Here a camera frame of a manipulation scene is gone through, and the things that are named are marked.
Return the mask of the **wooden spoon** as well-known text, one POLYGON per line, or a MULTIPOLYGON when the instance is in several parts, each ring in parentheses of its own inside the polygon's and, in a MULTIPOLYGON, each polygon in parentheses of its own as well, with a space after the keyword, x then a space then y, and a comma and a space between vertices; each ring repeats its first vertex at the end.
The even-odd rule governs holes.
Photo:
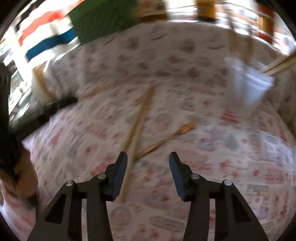
POLYGON ((144 156, 146 156, 147 154, 151 153, 152 151, 156 150, 158 147, 160 147, 161 145, 165 144, 165 142, 167 142, 168 140, 172 139, 175 136, 178 135, 182 135, 185 133, 188 133, 189 131, 193 130, 195 128, 195 125, 198 123, 199 119, 198 118, 194 118, 192 120, 190 120, 188 123, 182 125, 177 131, 175 131, 172 134, 169 134, 168 136, 166 136, 165 138, 163 138, 162 140, 160 140, 159 142, 151 145, 150 147, 141 150, 140 152, 138 152, 135 156, 135 160, 138 160, 144 156))

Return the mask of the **dark soy sauce bottle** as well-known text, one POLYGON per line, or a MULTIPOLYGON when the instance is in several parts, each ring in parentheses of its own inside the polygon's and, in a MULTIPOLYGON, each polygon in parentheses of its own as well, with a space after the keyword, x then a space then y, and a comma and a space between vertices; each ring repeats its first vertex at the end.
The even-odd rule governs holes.
POLYGON ((197 20, 204 22, 216 21, 215 1, 196 1, 197 6, 197 20))

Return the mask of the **red capped sauce bottle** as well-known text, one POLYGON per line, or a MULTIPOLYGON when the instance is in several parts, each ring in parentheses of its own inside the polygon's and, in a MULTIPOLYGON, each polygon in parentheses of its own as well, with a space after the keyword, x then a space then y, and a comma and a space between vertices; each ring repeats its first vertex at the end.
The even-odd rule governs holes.
POLYGON ((257 35, 260 39, 272 44, 274 37, 274 12, 267 1, 255 1, 258 28, 257 35))

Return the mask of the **green checkered box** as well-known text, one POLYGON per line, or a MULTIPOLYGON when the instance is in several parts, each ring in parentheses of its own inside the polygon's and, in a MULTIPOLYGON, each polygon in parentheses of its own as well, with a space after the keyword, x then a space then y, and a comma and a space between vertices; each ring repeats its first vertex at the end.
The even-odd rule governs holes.
POLYGON ((81 44, 131 28, 140 23, 137 1, 83 1, 68 15, 81 44))

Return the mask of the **clear cooking wine bottle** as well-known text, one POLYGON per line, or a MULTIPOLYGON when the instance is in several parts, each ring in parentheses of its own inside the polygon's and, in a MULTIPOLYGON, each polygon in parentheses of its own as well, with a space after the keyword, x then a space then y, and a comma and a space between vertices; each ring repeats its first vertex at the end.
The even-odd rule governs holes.
POLYGON ((144 22, 167 20, 166 4, 163 0, 138 0, 137 16, 144 22))

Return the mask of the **wooden utensil in cup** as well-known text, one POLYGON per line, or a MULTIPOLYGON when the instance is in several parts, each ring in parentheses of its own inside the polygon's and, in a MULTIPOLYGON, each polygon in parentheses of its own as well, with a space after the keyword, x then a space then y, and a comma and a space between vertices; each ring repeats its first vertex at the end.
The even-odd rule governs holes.
POLYGON ((229 20, 229 49, 230 49, 230 56, 232 58, 237 58, 238 56, 238 45, 237 45, 237 38, 236 38, 236 32, 234 30, 234 25, 231 17, 228 18, 229 20))

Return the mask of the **translucent plastic cup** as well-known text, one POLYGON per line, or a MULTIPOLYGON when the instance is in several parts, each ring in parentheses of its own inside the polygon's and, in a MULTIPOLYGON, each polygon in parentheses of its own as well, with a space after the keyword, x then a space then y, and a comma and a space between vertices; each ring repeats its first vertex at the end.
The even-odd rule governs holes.
POLYGON ((225 58, 228 70, 226 107, 237 117, 247 118, 274 86, 275 78, 233 57, 225 58))

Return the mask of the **floral tablecloth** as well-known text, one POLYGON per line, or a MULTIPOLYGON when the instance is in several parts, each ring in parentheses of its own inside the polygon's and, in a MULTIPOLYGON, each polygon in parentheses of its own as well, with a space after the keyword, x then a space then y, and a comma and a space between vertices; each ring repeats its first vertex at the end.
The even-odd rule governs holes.
POLYGON ((198 120, 195 128, 136 161, 126 204, 108 204, 115 240, 181 240, 189 204, 178 197, 169 154, 208 180, 230 179, 270 240, 295 214, 295 67, 248 118, 225 107, 228 31, 201 23, 142 24, 79 46, 46 64, 55 96, 96 94, 58 112, 25 140, 45 208, 66 180, 89 180, 116 160, 151 85, 140 149, 198 120))

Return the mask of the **chopstick in cup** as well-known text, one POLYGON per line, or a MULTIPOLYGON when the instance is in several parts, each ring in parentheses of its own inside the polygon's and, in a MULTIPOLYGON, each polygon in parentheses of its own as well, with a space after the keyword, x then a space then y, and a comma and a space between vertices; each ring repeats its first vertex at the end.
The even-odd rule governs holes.
POLYGON ((282 56, 282 57, 274 60, 273 62, 271 62, 270 64, 268 64, 264 68, 262 68, 260 70, 260 72, 261 73, 270 72, 274 68, 278 68, 281 65, 287 65, 289 63, 292 63, 294 60, 295 60, 295 50, 293 50, 288 56, 282 56))
POLYGON ((275 75, 276 73, 281 72, 282 70, 285 70, 289 66, 295 65, 295 63, 296 63, 296 57, 293 57, 290 60, 286 61, 285 63, 281 63, 280 65, 267 71, 265 74, 268 76, 275 75))

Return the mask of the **striped curtain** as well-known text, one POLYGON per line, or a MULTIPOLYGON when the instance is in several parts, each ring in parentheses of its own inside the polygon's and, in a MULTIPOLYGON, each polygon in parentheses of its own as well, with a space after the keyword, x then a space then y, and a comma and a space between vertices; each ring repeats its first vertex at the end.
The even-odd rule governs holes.
POLYGON ((29 1, 1 36, 1 49, 10 47, 35 67, 79 45, 69 13, 83 1, 29 1))

